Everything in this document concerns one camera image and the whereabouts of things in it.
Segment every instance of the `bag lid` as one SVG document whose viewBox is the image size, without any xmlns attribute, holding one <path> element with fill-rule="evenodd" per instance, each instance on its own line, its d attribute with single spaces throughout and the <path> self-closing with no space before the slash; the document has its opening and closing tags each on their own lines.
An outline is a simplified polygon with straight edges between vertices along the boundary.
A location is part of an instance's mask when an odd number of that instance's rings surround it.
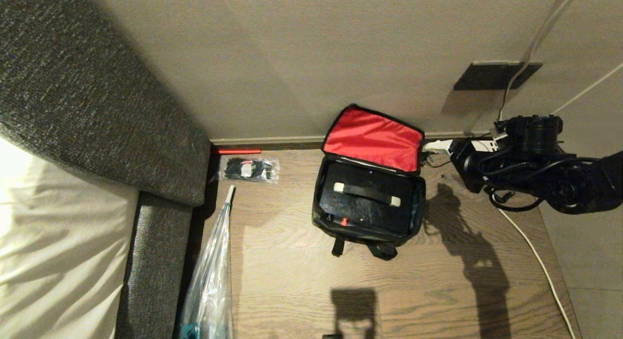
<svg viewBox="0 0 623 339">
<path fill-rule="evenodd" d="M 322 151 L 404 172 L 419 172 L 424 132 L 385 114 L 347 106 L 325 137 Z"/>
</svg>

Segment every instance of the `small plastic package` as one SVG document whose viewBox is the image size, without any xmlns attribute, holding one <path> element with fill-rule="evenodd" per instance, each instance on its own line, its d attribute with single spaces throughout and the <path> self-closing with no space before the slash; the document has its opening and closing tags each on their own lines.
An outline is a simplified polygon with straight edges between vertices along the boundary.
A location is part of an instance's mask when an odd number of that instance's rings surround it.
<svg viewBox="0 0 623 339">
<path fill-rule="evenodd" d="M 182 309 L 180 339 L 233 339 L 229 211 L 234 186 L 201 249 Z"/>
<path fill-rule="evenodd" d="M 279 180 L 279 159 L 266 157 L 220 158 L 219 179 L 241 179 L 252 182 L 277 183 Z"/>
</svg>

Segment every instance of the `black bag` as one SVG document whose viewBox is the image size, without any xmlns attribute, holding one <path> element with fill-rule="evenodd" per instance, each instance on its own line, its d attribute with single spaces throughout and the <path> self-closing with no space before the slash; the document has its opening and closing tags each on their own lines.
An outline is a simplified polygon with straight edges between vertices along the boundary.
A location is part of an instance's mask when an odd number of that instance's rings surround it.
<svg viewBox="0 0 623 339">
<path fill-rule="evenodd" d="M 325 137 L 313 223 L 344 241 L 367 244 L 391 260 L 422 226 L 426 184 L 420 173 L 424 133 L 376 111 L 347 106 Z"/>
</svg>

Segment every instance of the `open bag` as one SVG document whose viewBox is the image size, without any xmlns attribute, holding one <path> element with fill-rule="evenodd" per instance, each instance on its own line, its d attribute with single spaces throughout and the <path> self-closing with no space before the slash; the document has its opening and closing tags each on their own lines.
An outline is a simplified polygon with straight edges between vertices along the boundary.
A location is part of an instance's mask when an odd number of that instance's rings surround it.
<svg viewBox="0 0 623 339">
<path fill-rule="evenodd" d="M 232 339 L 229 212 L 234 186 L 201 249 L 181 317 L 180 339 Z"/>
<path fill-rule="evenodd" d="M 344 242 L 365 243 L 375 257 L 393 259 L 396 247 L 422 226 L 426 184 L 420 174 L 424 132 L 356 104 L 327 133 L 313 201 L 313 223 Z"/>
</svg>

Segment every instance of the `baseboard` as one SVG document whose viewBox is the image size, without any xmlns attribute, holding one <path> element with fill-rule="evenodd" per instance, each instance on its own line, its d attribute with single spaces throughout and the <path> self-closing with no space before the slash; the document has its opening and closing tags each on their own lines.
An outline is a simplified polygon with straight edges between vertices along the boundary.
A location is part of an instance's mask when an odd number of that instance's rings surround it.
<svg viewBox="0 0 623 339">
<path fill-rule="evenodd" d="M 476 131 L 470 134 L 464 132 L 430 132 L 426 134 L 426 139 L 450 139 L 466 138 L 474 135 L 487 134 L 489 131 Z M 212 139 L 212 144 L 219 148 L 240 148 L 240 147 L 259 147 L 264 150 L 269 149 L 313 149 L 319 148 L 325 140 L 324 135 L 307 135 L 302 137 L 258 137 L 258 138 L 222 138 Z"/>
</svg>

